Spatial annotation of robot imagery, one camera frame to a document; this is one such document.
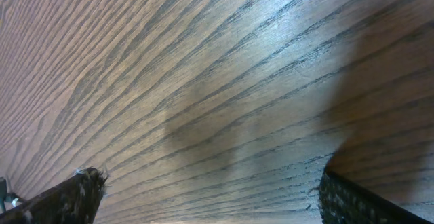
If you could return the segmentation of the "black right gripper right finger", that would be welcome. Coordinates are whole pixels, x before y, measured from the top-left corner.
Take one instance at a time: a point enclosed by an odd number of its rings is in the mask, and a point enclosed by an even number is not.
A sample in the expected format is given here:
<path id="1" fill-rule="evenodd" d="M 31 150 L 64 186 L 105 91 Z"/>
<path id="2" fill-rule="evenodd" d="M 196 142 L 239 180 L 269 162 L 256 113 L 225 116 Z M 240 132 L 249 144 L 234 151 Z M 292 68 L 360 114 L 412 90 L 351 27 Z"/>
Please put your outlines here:
<path id="1" fill-rule="evenodd" d="M 431 224 L 328 169 L 318 191 L 324 224 Z"/>

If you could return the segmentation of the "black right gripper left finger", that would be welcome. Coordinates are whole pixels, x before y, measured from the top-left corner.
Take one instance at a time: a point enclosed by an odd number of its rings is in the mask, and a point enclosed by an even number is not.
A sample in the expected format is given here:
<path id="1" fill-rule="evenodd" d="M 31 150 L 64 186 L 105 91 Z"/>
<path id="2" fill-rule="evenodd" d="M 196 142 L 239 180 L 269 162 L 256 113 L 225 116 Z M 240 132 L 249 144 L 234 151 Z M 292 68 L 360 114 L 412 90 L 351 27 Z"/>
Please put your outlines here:
<path id="1" fill-rule="evenodd" d="M 93 223 L 106 194 L 108 175 L 96 168 L 77 171 L 71 178 L 25 200 L 8 190 L 1 178 L 1 224 Z"/>

